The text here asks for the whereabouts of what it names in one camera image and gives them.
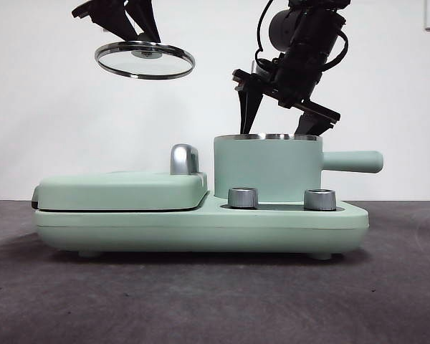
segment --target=gray table surface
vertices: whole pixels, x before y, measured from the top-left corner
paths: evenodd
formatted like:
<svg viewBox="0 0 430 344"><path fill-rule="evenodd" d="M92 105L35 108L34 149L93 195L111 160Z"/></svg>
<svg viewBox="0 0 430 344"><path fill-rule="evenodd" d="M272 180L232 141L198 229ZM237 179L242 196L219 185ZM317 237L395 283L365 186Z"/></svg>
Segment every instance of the gray table surface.
<svg viewBox="0 0 430 344"><path fill-rule="evenodd" d="M81 259L0 201L0 343L430 343L430 202L351 202L363 247Z"/></svg>

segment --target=appliance foot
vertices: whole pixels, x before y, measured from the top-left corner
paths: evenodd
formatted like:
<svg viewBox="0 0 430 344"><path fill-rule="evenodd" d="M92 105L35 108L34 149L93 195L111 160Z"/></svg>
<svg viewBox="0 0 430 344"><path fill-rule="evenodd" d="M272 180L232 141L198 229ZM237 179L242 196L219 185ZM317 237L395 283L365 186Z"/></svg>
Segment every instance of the appliance foot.
<svg viewBox="0 0 430 344"><path fill-rule="evenodd" d="M308 253L307 256L316 260L330 260L332 254L331 253Z"/></svg>

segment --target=pot handle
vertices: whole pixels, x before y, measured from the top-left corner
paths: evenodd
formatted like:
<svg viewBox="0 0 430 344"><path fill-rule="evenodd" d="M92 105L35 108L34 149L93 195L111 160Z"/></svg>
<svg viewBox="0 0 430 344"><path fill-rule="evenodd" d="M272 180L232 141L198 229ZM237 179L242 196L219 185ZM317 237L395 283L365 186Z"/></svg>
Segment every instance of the pot handle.
<svg viewBox="0 0 430 344"><path fill-rule="evenodd" d="M324 152L323 170L377 173L382 170L384 159L375 150L355 152Z"/></svg>

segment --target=mint green pot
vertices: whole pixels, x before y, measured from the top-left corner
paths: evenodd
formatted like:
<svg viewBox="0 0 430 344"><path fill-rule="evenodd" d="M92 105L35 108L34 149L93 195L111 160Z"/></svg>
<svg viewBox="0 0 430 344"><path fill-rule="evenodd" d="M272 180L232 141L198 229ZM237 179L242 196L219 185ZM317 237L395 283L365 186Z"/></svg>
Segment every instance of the mint green pot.
<svg viewBox="0 0 430 344"><path fill-rule="evenodd" d="M215 197L234 187L258 189L260 202L300 202L304 191L321 188L323 170L377 173L376 151L323 152L311 135L226 135L214 140Z"/></svg>

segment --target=white wall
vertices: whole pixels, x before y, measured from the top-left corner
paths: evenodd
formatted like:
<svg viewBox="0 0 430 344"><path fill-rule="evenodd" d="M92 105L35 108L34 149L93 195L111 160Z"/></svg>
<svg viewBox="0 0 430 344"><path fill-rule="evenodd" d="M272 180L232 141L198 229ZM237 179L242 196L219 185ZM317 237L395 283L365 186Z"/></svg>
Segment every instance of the white wall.
<svg viewBox="0 0 430 344"><path fill-rule="evenodd" d="M100 69L94 50L115 42L80 0L0 1L0 199L29 199L45 176L167 171L174 143L199 149L213 185L214 136L236 133L231 73L249 70L265 0L155 0L163 42L191 52L188 77L143 81ZM264 23L264 57L276 0ZM379 150L378 175L324 172L342 199L430 199L430 33L422 0L354 0L341 14L350 52L326 72L313 100L342 120L324 134L327 151ZM297 110L265 98L252 132L292 133Z"/></svg>

